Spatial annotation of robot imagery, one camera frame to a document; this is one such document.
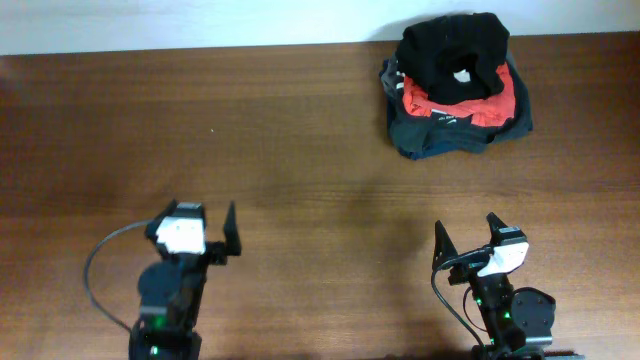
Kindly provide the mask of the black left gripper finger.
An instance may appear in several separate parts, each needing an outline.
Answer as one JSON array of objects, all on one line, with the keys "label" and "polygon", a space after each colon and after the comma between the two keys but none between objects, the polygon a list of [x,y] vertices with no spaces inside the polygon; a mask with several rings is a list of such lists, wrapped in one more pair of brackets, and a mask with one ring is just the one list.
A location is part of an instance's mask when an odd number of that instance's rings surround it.
[{"label": "black left gripper finger", "polygon": [[176,208],[177,208],[178,202],[173,199],[172,201],[169,202],[169,204],[167,205],[167,207],[162,210],[157,216],[155,216],[146,226],[145,231],[144,231],[144,235],[147,239],[157,239],[158,235],[157,235],[157,231],[158,228],[160,226],[160,224],[164,221],[164,219],[166,217],[171,216]]},{"label": "black left gripper finger", "polygon": [[229,205],[223,225],[223,233],[225,236],[226,254],[228,256],[240,256],[242,253],[242,244],[238,231],[234,202],[231,202]]}]

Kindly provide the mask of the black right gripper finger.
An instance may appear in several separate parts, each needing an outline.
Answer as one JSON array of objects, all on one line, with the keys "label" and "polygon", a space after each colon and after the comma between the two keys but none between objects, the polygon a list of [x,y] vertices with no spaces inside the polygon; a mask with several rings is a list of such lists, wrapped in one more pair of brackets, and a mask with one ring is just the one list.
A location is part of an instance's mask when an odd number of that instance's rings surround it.
[{"label": "black right gripper finger", "polygon": [[501,233],[503,228],[506,228],[507,225],[494,213],[490,212],[486,216],[487,223],[489,225],[491,238],[491,245],[500,245],[503,241],[504,236]]},{"label": "black right gripper finger", "polygon": [[444,270],[453,267],[459,254],[444,226],[438,220],[435,223],[435,245],[432,261],[432,270]]}]

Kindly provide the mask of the black t-shirt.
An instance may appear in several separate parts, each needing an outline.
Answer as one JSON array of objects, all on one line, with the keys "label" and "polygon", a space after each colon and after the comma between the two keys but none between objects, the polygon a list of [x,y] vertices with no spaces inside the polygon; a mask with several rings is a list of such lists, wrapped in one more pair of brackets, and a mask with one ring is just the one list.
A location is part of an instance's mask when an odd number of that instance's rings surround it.
[{"label": "black t-shirt", "polygon": [[440,16],[407,27],[395,55],[399,70],[431,101],[453,105],[504,90],[497,69],[509,37],[493,13]]}]

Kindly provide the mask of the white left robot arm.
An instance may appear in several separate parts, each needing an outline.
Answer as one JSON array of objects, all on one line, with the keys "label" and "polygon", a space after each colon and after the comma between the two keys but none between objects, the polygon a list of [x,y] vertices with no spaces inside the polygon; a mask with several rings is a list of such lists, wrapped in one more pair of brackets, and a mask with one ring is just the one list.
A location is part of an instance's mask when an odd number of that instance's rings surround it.
[{"label": "white left robot arm", "polygon": [[208,268],[224,266],[242,253],[235,204],[223,224],[224,239],[209,241],[205,207],[173,200],[147,225],[145,237],[160,260],[139,277],[139,317],[129,337],[131,360],[197,359],[195,331]]}]

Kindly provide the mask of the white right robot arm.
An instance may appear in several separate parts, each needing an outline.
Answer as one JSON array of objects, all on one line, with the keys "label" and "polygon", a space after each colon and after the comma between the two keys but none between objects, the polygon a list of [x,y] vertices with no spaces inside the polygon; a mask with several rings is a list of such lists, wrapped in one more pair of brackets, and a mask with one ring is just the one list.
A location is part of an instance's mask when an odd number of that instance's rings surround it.
[{"label": "white right robot arm", "polygon": [[[508,275],[520,268],[529,250],[525,233],[506,225],[489,213],[490,240],[477,249],[456,250],[444,224],[435,223],[435,246],[431,286],[445,308],[476,340],[474,359],[543,359],[552,344],[556,300],[532,287],[516,289]],[[480,312],[490,342],[484,343],[471,322],[460,315],[436,285],[437,275],[447,270],[451,286],[466,285]]]}]

